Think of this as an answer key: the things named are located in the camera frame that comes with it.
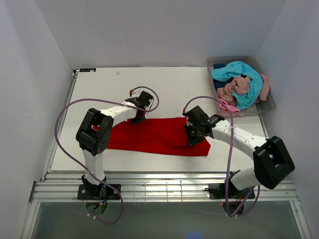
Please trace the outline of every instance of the clothing pile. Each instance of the clothing pile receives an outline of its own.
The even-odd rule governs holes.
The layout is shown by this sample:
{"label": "clothing pile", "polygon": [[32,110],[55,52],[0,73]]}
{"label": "clothing pile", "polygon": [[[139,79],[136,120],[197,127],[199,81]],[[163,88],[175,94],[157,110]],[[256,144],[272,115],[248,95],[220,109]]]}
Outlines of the clothing pile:
{"label": "clothing pile", "polygon": [[[214,64],[211,70],[218,98],[232,112],[240,112],[259,101],[266,101],[269,82],[265,75],[258,74],[242,61]],[[220,104],[222,111],[227,111]]]}

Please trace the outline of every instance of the glass panel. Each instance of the glass panel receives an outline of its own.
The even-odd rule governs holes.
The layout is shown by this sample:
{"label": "glass panel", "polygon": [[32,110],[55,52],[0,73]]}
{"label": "glass panel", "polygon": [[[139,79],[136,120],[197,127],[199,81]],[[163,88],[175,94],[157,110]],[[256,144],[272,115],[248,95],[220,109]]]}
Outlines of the glass panel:
{"label": "glass panel", "polygon": [[[289,202],[258,202],[242,218],[229,218],[220,203],[125,203],[115,225],[85,213],[85,203],[41,203],[33,239],[206,239],[301,238]],[[101,216],[113,220],[119,203],[109,203]],[[209,211],[219,214],[208,214]]]}

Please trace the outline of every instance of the pink cloth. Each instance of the pink cloth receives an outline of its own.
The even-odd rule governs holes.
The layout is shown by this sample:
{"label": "pink cloth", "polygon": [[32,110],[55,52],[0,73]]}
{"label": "pink cloth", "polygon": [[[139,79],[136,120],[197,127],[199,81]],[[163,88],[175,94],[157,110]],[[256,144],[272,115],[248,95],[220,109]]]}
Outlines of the pink cloth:
{"label": "pink cloth", "polygon": [[261,90],[261,93],[259,95],[259,98],[257,99],[257,102],[259,101],[266,101],[267,100],[267,95],[269,93],[269,81],[267,76],[260,74],[261,78],[263,79],[263,88]]}
{"label": "pink cloth", "polygon": [[[240,112],[240,109],[238,109],[237,107],[234,107],[232,105],[230,105],[227,101],[223,100],[222,98],[218,97],[218,99],[224,103],[226,105],[226,107],[231,111],[231,112]],[[219,107],[222,111],[227,112],[227,109],[225,109],[225,107],[219,103]]]}
{"label": "pink cloth", "polygon": [[236,92],[239,95],[246,94],[249,91],[250,78],[246,76],[245,78],[236,76],[232,82],[225,85],[224,88],[218,88],[217,93],[219,96],[227,101],[229,105],[235,106],[237,100],[232,96],[232,93]]}

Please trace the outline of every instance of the laundry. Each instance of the laundry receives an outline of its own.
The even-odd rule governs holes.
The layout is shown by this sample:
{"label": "laundry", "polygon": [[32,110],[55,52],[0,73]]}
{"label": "laundry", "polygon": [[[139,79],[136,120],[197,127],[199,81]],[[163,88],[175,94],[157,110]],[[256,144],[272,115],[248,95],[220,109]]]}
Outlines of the laundry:
{"label": "laundry", "polygon": [[[223,67],[225,67],[225,66],[226,66],[225,64],[216,63],[216,64],[213,65],[213,68],[214,68],[214,69],[220,69],[220,68],[223,68]],[[234,79],[234,77],[231,77],[231,78],[229,78],[228,81],[225,81],[225,82],[216,81],[216,80],[213,79],[214,86],[215,86],[216,89],[218,89],[218,88],[223,88],[223,87],[225,87],[226,84],[232,82],[233,79]]]}
{"label": "laundry", "polygon": [[249,65],[245,64],[242,61],[231,62],[226,67],[213,69],[211,73],[212,73],[213,79],[220,82],[226,82],[231,77],[236,77],[241,75],[248,76],[250,78],[250,82],[248,83],[247,93],[238,94],[236,91],[232,93],[232,96],[234,96],[237,100],[236,107],[241,110],[251,107],[256,102],[256,100],[258,99],[262,91],[262,87],[263,87],[262,77],[257,73],[257,71],[255,71]]}
{"label": "laundry", "polygon": [[[240,109],[238,109],[235,106],[230,105],[227,101],[223,100],[222,98],[218,97],[218,99],[224,103],[224,105],[231,111],[231,112],[241,112]],[[219,103],[219,107],[222,111],[227,112],[227,109],[224,107],[221,103]]]}
{"label": "laundry", "polygon": [[237,99],[233,96],[234,93],[244,95],[249,92],[250,78],[236,76],[231,83],[228,83],[224,88],[217,89],[217,93],[223,100],[230,105],[237,105]]}
{"label": "laundry", "polygon": [[108,148],[147,153],[207,156],[210,144],[205,139],[188,146],[185,118],[147,119],[142,123],[125,121],[112,128]]}
{"label": "laundry", "polygon": [[263,88],[261,90],[260,96],[258,98],[258,100],[261,101],[266,101],[267,100],[267,95],[269,93],[269,81],[267,76],[260,74],[261,78],[263,78]]}

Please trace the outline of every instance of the cable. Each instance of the cable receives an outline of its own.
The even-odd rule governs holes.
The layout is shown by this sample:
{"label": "cable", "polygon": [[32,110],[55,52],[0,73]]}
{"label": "cable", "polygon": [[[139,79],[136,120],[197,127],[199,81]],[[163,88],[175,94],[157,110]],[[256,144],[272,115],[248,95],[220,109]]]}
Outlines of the cable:
{"label": "cable", "polygon": [[104,199],[102,203],[105,203],[105,202],[106,202],[107,200],[109,200],[109,199],[110,199],[110,197]]}
{"label": "cable", "polygon": [[[227,215],[230,216],[230,217],[234,217],[236,216],[236,213],[240,210],[240,208],[243,206],[243,204],[246,202],[246,200],[249,198],[249,196],[252,194],[253,190],[254,190],[254,187],[252,187],[250,189],[250,191],[248,192],[248,194],[246,195],[246,197],[243,199],[243,201],[239,204],[239,206],[237,207],[237,209],[232,213],[230,214],[230,211],[229,211],[229,204],[228,204],[228,201],[229,201],[229,198],[228,198],[228,189],[229,189],[229,174],[230,174],[230,162],[231,162],[231,155],[232,155],[232,152],[233,152],[233,146],[234,146],[234,117],[233,117],[233,114],[232,112],[228,109],[228,107],[223,103],[221,102],[220,100],[214,98],[214,97],[210,97],[210,96],[197,96],[193,99],[191,99],[190,101],[187,102],[186,106],[184,107],[183,109],[183,113],[186,111],[186,108],[187,106],[194,100],[196,99],[200,99],[200,98],[206,98],[206,99],[211,99],[211,100],[214,100],[214,101],[217,101],[219,102],[222,106],[225,107],[225,109],[228,111],[229,115],[230,115],[230,126],[231,126],[231,134],[230,134],[230,146],[229,146],[229,154],[228,154],[228,161],[227,161],[227,170],[226,170],[226,182],[225,182],[225,201],[226,201],[226,212],[227,212]],[[240,214],[240,215],[237,215],[238,217],[240,216],[244,216],[246,214],[248,214],[253,208],[254,206],[256,205],[257,203],[257,200],[259,198],[259,194],[260,194],[260,186],[258,186],[258,192],[257,192],[257,196],[256,196],[256,199],[253,203],[253,205],[246,211],[244,212],[243,214]]]}
{"label": "cable", "polygon": [[[135,106],[130,106],[130,105],[126,105],[126,107],[129,107],[129,108],[133,108],[133,109],[136,109],[136,110],[140,110],[140,111],[144,111],[144,112],[152,112],[154,110],[157,109],[157,107],[159,106],[160,104],[160,99],[159,99],[159,96],[156,94],[156,92],[154,90],[152,90],[151,88],[149,87],[146,87],[146,86],[138,86],[138,87],[135,87],[133,90],[130,91],[133,92],[134,90],[138,89],[138,88],[145,88],[145,89],[148,89],[150,91],[152,91],[154,93],[154,95],[156,96],[157,98],[157,105],[152,109],[152,110],[144,110],[144,109],[141,109],[141,108],[138,108],[138,107],[135,107]],[[78,103],[78,102],[82,102],[82,101],[98,101],[98,102],[103,102],[103,103],[109,103],[109,104],[114,104],[114,105],[118,105],[118,106],[124,106],[123,104],[121,103],[117,103],[117,102],[113,102],[113,101],[107,101],[107,100],[101,100],[101,99],[93,99],[93,98],[85,98],[85,99],[79,99],[79,100],[76,100],[76,101],[73,101],[69,104],[67,104],[62,110],[61,112],[59,113],[57,119],[56,119],[56,122],[55,122],[55,126],[54,126],[54,137],[55,137],[55,140],[56,140],[56,143],[57,145],[60,147],[60,149],[67,155],[69,156],[72,160],[74,160],[75,162],[77,162],[79,165],[81,165],[86,171],[89,172],[89,174],[95,179],[97,180],[98,182],[104,184],[105,186],[111,188],[112,190],[114,190],[119,196],[120,196],[120,200],[121,200],[121,212],[119,214],[119,216],[113,221],[113,222],[108,222],[107,220],[104,220],[102,218],[99,218],[99,217],[96,217],[94,216],[93,218],[101,221],[101,222],[104,222],[105,224],[108,224],[108,225],[112,225],[114,223],[116,223],[122,216],[123,214],[123,208],[124,208],[124,202],[123,202],[123,198],[122,198],[122,195],[120,194],[120,192],[112,187],[111,185],[107,184],[106,182],[103,182],[102,180],[98,179],[94,174],[90,173],[89,169],[83,164],[81,163],[79,160],[77,160],[75,157],[73,157],[68,151],[66,151],[66,149],[61,145],[61,142],[59,141],[59,137],[58,137],[58,125],[59,125],[59,122],[60,122],[60,119],[63,115],[63,112],[66,111],[66,109],[68,109],[71,105],[75,104],[75,103]]]}

